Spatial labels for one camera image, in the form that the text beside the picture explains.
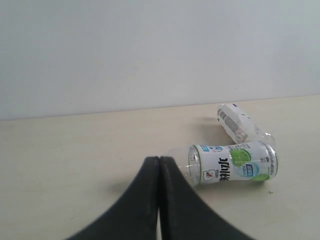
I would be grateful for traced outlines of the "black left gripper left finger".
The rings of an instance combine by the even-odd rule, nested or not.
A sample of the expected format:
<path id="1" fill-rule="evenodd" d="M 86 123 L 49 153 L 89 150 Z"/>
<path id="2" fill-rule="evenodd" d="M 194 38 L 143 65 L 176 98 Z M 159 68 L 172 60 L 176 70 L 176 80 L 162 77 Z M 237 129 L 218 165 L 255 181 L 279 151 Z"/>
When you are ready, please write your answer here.
<path id="1" fill-rule="evenodd" d="M 146 157 L 122 196 L 70 240 L 155 240 L 160 159 Z"/>

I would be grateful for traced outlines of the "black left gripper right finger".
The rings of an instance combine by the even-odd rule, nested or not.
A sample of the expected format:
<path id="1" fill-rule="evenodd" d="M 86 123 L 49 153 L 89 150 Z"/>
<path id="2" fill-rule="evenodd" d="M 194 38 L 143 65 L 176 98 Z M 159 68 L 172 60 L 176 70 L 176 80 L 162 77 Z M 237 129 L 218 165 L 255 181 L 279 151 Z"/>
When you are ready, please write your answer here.
<path id="1" fill-rule="evenodd" d="M 173 158 L 160 158 L 158 208 L 163 240 L 251 240 L 192 189 Z"/>

